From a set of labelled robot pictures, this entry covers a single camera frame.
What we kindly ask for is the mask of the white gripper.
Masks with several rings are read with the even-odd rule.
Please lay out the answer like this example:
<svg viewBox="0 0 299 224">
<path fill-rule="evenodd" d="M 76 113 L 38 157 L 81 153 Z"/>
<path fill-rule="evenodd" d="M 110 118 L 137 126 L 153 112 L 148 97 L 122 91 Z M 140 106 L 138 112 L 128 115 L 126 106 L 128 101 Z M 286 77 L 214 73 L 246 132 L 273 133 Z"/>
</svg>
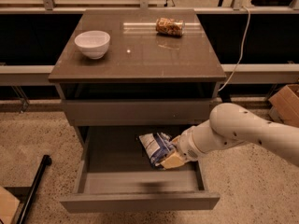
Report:
<svg viewBox="0 0 299 224">
<path fill-rule="evenodd" d="M 177 137 L 176 148 L 164 155 L 160 164 L 164 169 L 178 168 L 189 161 L 198 161 L 204 153 L 196 146 L 192 138 L 193 128 L 189 128 Z"/>
</svg>

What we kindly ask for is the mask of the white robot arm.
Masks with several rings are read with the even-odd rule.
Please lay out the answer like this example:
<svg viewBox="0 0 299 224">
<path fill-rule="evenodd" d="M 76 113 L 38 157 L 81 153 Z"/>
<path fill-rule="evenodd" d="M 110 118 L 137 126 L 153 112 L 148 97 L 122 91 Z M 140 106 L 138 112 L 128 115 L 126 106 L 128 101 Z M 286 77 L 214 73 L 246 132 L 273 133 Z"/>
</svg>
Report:
<svg viewBox="0 0 299 224">
<path fill-rule="evenodd" d="M 177 168 L 205 154 L 246 143 L 256 144 L 299 166 L 299 129 L 262 119 L 232 103 L 215 106 L 209 120 L 185 130 L 171 141 L 171 151 L 160 164 Z"/>
</svg>

